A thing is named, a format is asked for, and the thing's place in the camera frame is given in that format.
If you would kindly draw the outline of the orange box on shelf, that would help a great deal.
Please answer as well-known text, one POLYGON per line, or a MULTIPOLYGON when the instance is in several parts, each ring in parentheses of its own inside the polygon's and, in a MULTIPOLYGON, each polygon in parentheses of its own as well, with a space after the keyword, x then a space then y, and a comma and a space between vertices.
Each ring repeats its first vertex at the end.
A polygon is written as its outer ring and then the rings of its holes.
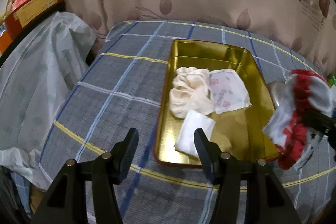
POLYGON ((0 35, 0 54, 4 54, 10 44, 13 42, 13 39, 10 37, 8 30, 1 31, 0 35))

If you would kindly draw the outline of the red yellow cardboard box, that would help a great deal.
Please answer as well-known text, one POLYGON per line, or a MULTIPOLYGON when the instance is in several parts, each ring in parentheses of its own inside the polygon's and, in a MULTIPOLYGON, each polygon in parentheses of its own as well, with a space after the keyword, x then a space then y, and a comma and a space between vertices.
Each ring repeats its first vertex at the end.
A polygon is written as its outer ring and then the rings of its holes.
POLYGON ((40 18, 64 0, 27 0, 6 18, 5 25, 11 40, 14 40, 33 21, 40 18))

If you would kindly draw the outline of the floral hygiene tissue packet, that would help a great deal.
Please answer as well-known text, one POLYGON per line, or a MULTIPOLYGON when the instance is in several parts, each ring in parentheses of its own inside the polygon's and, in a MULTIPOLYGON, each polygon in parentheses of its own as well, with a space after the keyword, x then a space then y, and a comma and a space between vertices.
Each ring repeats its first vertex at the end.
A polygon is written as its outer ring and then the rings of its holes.
POLYGON ((252 105, 242 79, 233 69, 210 71, 210 97, 217 114, 252 105))

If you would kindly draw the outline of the grey plaid table cover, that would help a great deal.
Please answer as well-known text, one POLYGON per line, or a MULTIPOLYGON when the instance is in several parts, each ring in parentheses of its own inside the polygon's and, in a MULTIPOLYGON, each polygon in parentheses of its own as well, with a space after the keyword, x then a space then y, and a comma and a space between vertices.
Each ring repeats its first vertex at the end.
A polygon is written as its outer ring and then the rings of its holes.
POLYGON ((68 159, 90 161, 111 150, 134 127, 139 144, 133 164, 115 189, 123 221, 210 221, 217 191, 203 171, 161 165, 153 157, 166 62, 178 38, 247 49, 267 83, 285 79, 294 69, 322 73, 294 50, 251 32, 172 20, 118 23, 54 119, 39 162, 48 180, 55 178, 68 159))

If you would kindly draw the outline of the red white star cloth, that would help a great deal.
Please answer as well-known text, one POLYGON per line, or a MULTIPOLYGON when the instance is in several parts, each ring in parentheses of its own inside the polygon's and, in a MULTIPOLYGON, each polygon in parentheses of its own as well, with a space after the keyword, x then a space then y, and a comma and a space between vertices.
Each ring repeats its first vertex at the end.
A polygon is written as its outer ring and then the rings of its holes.
POLYGON ((323 133, 304 124, 304 112, 315 110, 330 118, 333 108, 331 88, 321 76, 303 69, 291 71, 280 105, 263 128, 279 150, 277 161, 281 169, 302 168, 323 138, 323 133))

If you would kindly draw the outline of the cream fabric scrunchie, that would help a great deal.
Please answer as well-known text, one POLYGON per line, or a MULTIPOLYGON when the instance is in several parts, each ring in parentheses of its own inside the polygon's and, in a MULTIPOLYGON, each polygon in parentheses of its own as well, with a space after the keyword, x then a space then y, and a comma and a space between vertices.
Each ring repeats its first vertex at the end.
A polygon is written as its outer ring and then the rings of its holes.
POLYGON ((169 109, 180 119, 185 119, 190 110, 203 115, 214 112, 209 98, 210 71, 195 67, 180 67, 176 70, 173 88, 169 91, 169 109))

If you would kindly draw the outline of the red gold tin box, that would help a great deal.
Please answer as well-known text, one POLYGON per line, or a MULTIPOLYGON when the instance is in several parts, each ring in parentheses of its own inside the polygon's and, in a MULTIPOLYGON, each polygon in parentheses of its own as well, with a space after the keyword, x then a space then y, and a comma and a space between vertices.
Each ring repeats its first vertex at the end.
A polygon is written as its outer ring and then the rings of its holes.
POLYGON ((157 162, 183 168, 199 168, 201 162, 174 148, 183 124, 171 114, 169 91, 173 87, 175 71, 180 67, 207 68, 210 71, 233 69, 242 79, 251 106, 222 114, 212 113, 216 124, 211 141, 221 150, 239 160, 266 161, 276 159, 278 151, 262 129, 274 113, 274 106, 264 77, 251 53, 237 46, 200 40, 173 41, 163 85, 153 156, 157 162))

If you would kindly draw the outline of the white cloth front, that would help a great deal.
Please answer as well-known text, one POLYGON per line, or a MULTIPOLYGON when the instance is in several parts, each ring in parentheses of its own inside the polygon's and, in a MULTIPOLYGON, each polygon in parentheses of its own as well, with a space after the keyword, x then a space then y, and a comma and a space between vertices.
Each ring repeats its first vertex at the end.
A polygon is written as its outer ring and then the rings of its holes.
POLYGON ((175 150, 198 159, 199 156, 194 143, 194 132, 200 128, 207 139, 210 140, 214 127, 215 121, 213 119, 197 111, 190 110, 181 126, 178 139, 174 145, 175 150))

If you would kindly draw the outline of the green white small box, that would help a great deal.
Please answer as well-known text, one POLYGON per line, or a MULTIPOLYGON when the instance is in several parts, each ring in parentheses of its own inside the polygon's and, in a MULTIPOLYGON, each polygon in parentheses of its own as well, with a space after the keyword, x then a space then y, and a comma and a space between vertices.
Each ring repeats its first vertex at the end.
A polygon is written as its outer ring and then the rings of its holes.
POLYGON ((331 76, 328 81, 329 87, 336 86, 336 78, 334 76, 331 76))

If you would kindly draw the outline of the stainless steel bowl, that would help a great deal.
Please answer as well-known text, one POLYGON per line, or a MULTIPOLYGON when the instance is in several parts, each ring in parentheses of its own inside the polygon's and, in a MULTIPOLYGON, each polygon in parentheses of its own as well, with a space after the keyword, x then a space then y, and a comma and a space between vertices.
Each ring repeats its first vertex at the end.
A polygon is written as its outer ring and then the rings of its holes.
POLYGON ((268 84, 268 90, 275 109, 289 107, 288 85, 283 81, 273 81, 268 84))

